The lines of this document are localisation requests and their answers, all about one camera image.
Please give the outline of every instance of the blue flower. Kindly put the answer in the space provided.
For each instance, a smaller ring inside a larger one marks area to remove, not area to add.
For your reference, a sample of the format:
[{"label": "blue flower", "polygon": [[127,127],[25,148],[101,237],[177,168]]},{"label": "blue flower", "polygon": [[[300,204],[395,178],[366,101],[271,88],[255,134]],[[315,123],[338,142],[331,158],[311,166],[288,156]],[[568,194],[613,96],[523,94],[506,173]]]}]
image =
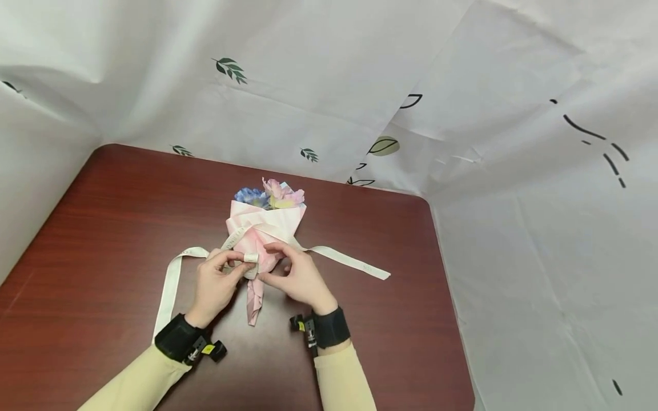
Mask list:
[{"label": "blue flower", "polygon": [[234,198],[240,203],[261,207],[265,210],[270,209],[270,196],[257,188],[244,187],[236,193]]}]

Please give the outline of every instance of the yellow sensor part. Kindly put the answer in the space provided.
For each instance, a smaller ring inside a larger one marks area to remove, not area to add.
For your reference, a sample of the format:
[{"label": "yellow sensor part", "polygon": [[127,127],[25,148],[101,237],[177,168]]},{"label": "yellow sensor part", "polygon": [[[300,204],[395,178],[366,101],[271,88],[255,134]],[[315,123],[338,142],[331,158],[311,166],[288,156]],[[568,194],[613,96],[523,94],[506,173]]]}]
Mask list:
[{"label": "yellow sensor part", "polygon": [[215,347],[214,345],[208,344],[208,345],[205,346],[205,348],[203,350],[201,350],[201,353],[208,355],[208,354],[210,354],[210,352],[213,350],[214,347]]}]

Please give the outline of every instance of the pink flower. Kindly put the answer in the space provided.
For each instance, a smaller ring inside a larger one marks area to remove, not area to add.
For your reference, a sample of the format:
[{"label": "pink flower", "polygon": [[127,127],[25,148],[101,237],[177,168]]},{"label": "pink flower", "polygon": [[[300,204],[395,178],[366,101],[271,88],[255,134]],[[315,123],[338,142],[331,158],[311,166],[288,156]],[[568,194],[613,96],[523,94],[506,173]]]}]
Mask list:
[{"label": "pink flower", "polygon": [[299,207],[304,202],[304,190],[293,191],[288,185],[281,186],[273,178],[267,181],[263,178],[263,187],[270,196],[270,206],[272,208]]}]

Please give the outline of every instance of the artificial flower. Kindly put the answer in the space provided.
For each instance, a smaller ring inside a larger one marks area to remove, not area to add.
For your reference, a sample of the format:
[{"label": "artificial flower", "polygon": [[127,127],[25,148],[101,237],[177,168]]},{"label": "artificial flower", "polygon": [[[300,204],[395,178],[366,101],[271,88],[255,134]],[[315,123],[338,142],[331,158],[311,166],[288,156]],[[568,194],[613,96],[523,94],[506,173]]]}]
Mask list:
[{"label": "artificial flower", "polygon": [[299,207],[304,202],[304,190],[293,191],[288,185],[281,185],[273,178],[265,181],[263,178],[265,193],[270,196],[272,208]]},{"label": "artificial flower", "polygon": [[240,203],[261,207],[266,210],[270,208],[269,194],[257,188],[244,187],[236,193],[234,198]]}]

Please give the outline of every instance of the flower bouquet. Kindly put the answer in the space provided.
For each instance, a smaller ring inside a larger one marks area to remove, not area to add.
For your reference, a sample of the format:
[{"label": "flower bouquet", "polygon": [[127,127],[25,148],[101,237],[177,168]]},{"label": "flower bouquet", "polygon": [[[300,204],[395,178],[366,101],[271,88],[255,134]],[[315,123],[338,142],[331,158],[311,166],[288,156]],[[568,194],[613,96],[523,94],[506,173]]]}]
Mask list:
[{"label": "flower bouquet", "polygon": [[239,229],[244,230],[242,238],[233,245],[233,250],[243,253],[245,261],[256,263],[256,267],[245,274],[249,280],[247,319],[251,326],[256,324],[265,291],[263,282],[256,275],[272,271],[283,258],[281,254],[266,252],[263,245],[274,241],[290,242],[306,211],[304,190],[293,191],[286,183],[273,179],[265,181],[264,178],[263,188],[240,189],[231,202],[230,217],[226,221],[229,239]]}]

